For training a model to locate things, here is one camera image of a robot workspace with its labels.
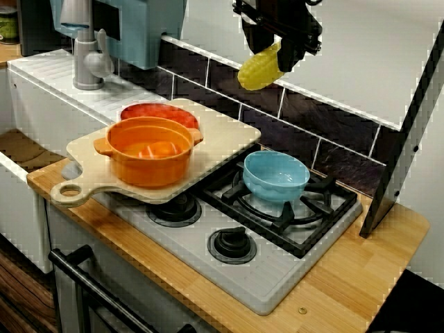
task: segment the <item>orange pot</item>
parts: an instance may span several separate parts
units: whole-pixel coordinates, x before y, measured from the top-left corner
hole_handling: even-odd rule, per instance
[[[180,180],[188,170],[193,147],[202,142],[199,130],[157,117],[137,117],[111,126],[104,138],[94,141],[97,153],[113,159],[114,174],[138,187],[156,188]],[[178,155],[149,158],[137,152],[155,142],[173,142]]]

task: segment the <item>stove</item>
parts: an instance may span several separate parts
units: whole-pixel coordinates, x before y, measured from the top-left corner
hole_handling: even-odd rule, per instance
[[[254,197],[242,181],[255,145],[163,205],[102,192],[93,198],[259,315],[280,301],[361,214],[357,195],[311,174],[300,199]],[[73,162],[62,172],[79,176]]]

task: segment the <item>wooden countertop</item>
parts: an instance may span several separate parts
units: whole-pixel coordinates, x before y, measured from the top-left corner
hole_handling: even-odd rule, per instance
[[[0,44],[0,69],[6,67],[6,62],[21,58],[20,44],[17,45],[5,45]]]
[[[68,162],[28,174],[29,185],[49,199]],[[429,229],[424,217],[395,205],[362,239],[371,199],[359,200],[362,215],[268,316],[249,310],[95,200],[59,209],[220,332],[351,333],[366,331]]]

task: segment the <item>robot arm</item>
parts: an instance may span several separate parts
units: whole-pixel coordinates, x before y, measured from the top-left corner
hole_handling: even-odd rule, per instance
[[[277,53],[281,72],[289,72],[305,52],[316,55],[321,49],[318,38],[322,26],[309,13],[309,6],[322,0],[235,0],[234,12],[246,15],[254,23],[242,19],[250,50],[256,54],[274,43],[274,35],[282,38]]]

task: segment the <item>blue bowl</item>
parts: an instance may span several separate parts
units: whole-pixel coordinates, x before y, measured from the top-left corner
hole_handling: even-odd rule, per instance
[[[277,151],[257,151],[244,161],[244,183],[258,198],[273,203],[299,199],[310,172],[299,160]]]

